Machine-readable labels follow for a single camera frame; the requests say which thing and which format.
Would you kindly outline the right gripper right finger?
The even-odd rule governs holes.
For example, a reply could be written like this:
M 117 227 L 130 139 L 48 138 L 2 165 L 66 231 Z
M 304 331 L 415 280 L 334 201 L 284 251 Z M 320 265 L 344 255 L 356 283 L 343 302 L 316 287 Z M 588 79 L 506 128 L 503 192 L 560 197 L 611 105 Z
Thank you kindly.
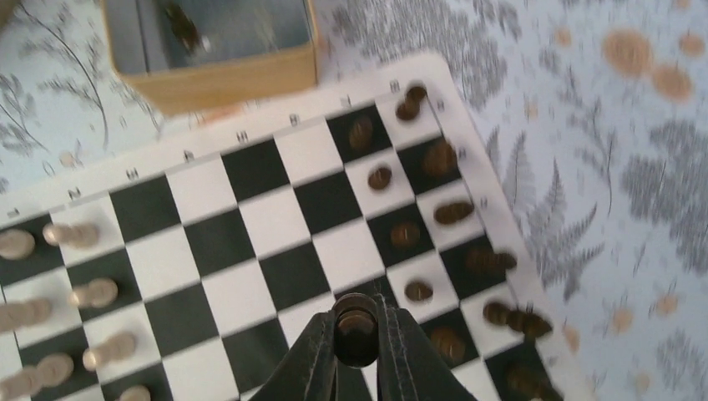
M 375 296 L 377 399 L 464 401 L 475 397 L 454 377 L 412 314 Z

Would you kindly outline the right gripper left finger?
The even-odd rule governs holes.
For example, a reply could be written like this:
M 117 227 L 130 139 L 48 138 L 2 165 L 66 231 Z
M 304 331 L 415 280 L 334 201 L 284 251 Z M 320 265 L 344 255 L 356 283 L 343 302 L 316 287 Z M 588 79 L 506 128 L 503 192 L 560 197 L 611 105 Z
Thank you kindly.
M 251 400 L 335 400 L 335 322 L 333 311 L 316 313 Z

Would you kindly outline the gold tin with dark pieces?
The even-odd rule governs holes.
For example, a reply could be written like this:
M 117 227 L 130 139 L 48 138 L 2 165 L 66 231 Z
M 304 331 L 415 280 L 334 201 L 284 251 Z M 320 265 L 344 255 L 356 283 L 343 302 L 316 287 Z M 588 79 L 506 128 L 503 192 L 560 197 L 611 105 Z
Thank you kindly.
M 163 114 L 309 89 L 313 1 L 103 1 L 116 75 Z

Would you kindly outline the wooden chessboard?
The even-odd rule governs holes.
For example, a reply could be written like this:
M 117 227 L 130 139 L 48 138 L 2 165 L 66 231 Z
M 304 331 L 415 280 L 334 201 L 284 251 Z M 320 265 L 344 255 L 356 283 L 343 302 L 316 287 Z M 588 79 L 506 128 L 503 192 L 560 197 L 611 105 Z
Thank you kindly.
M 19 400 L 247 400 L 310 318 L 405 308 L 479 400 L 512 363 L 594 394 L 433 53 L 1 197 L 1 380 Z

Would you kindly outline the floral patterned table mat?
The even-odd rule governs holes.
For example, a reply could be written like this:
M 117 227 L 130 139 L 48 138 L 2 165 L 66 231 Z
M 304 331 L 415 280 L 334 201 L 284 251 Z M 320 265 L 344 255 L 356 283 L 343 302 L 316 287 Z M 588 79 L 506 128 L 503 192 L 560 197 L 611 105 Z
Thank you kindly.
M 318 1 L 321 80 L 447 60 L 601 400 L 707 397 L 707 4 Z M 236 114 L 165 117 L 114 76 L 97 1 L 1 33 L 1 187 Z

